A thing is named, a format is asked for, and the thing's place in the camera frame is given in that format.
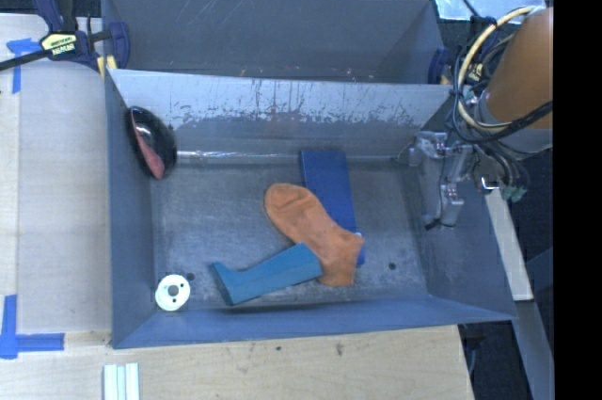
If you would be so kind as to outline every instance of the white plastic piece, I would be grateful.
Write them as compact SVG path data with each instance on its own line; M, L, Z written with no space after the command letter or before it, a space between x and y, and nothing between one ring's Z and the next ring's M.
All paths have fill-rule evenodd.
M157 291L154 293L154 298L157 305L166 312L175 312L188 301L190 297L190 284L184 276L168 275L164 277Z
M104 400L140 400L137 363L107 364L103 370Z

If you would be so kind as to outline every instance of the yellow object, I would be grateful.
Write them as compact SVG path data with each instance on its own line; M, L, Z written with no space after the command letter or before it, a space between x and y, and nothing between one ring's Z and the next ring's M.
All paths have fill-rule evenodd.
M489 112L515 120L552 100L554 8L539 10L518 28L485 90ZM552 113L529 127L552 128Z
M528 17L523 21L523 24L519 27L518 31L515 32L515 35L513 36L510 43L508 44L508 46L507 46L508 48L504 52L504 55L502 56L501 61L503 61L506 58L506 55L509 53L508 50L512 51L513 49L515 49L515 47L511 47L512 42L518 41L520 43L519 46L524 46L525 45L525 43L524 43L525 37L530 37L530 39L527 39L527 40L534 40L533 29L535 29L536 30L535 35L539 36L538 40L541 40L542 37L545 38L545 40L541 40L541 46L538 46L540 49L540 56L537 57L537 61L540 63L540 65L538 65L536 69L538 69L539 72L536 74L536 76L532 75L531 74L532 67L530 66L530 63L529 63L531 60L530 57L526 56L525 54L521 54L519 59L515 58L514 60L510 60L511 65L510 65L510 67L506 67L505 70L503 69L504 73L501 75L502 78L500 78L500 74L498 74L498 78L496 79L496 82L495 82L495 84L496 84L495 87L498 86L499 82L503 81L503 78L509 77L509 74L520 71L520 74L518 76L519 81L523 81L525 83L537 83L537 84L542 84L542 82L545 81L547 88L544 88L544 90L549 90L549 100L551 100L551 87L552 87L551 86L551 84L552 84L552 73L551 73L552 21L551 21L551 18L553 17L552 11L553 11L552 8L546 8L543 10L537 10L536 7L517 8L517 9L507 13L506 15L501 17L499 20L497 20L496 24L489 25L484 30L484 32L475 40L473 45L468 50L467 56L462 64L462 67L460 68L460 72L458 73L458 80L457 80L458 89L462 90L462 86L464 85L465 79L467 77L468 67L471 64L473 57L475 56L477 51L481 48L481 46L483 45L483 43L485 42L487 37L489 37L496 30L496 28L509 23L512 19L514 19L520 15L528 15ZM546 26L544 31L542 31L542 24L544 24ZM518 55L515 52L510 52L510 57L512 57L512 56L518 57ZM545 66L541 65L542 61L545 62L546 60L547 60L547 64L549 64L549 68L547 69L549 72L548 74L541 73L541 71L546 68ZM542 89L541 87L538 86L536 89L538 89L536 92L534 92L535 91L535 89L534 89L534 90L531 90L529 92L529 94L534 92L536 95L540 95L540 96L545 95L545 94L540 93L541 89ZM508 95L498 94L498 96L500 97L501 100L505 101L506 103L509 103L511 101L516 101L516 97L512 96L512 95L508 96ZM529 104L532 103L532 97L533 96L531 95ZM521 106L519 107L519 109L523 115L531 112L530 110L523 110L525 108L525 105L522 101L519 101L519 102L521 103ZM544 102L545 102L544 99L541 100L541 102L539 102L539 104L536 104L535 107L540 104L543 104ZM461 102L458 105L458 112L460 113L462 118L472 127L475 127L482 131L486 130L490 133L497 133L497 132L503 131L506 127L508 127L512 123L512 120L516 119L516 117L515 117L516 111L513 110L512 114L504 113L504 117L498 118L498 120L502 121L501 123L489 124L489 123L479 122L479 121L475 120L472 116L470 116L470 114L468 114L468 112L466 111L466 109L464 108L464 106L462 105ZM549 124L550 124L549 127L551 127L551 113L548 114L547 116L542 118L541 121L543 123L544 120L549 120Z

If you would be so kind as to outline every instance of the blue rectangular block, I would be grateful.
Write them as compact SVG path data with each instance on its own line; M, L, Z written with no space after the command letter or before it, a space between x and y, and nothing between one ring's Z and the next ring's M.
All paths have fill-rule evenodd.
M316 195L330 217L345 230L359 233L345 152L303 150L301 169L306 188ZM364 264L364 259L362 247L357 264Z

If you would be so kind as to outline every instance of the blue tape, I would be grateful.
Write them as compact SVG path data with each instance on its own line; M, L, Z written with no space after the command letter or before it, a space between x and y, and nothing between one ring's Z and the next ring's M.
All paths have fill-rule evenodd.
M64 333L17 334L17 296L5 296L0 333L0 359L14 360L20 352L60 351L65 346Z
M360 234L356 225L347 156L344 151L301 151L301 169L306 188L320 200L332 219L347 231ZM357 265L364 264L362 246Z
M40 44L31 39L11 40L7 42L7 47L16 56L29 54L41 50ZM12 93L16 94L21 90L21 66L15 67L12 74Z

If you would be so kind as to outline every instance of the yellow clamp label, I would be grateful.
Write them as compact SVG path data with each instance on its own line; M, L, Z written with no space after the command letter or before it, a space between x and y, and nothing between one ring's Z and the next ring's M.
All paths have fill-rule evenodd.
M41 48L50 50L53 56L75 50L77 37L72 34L51 34L40 42Z

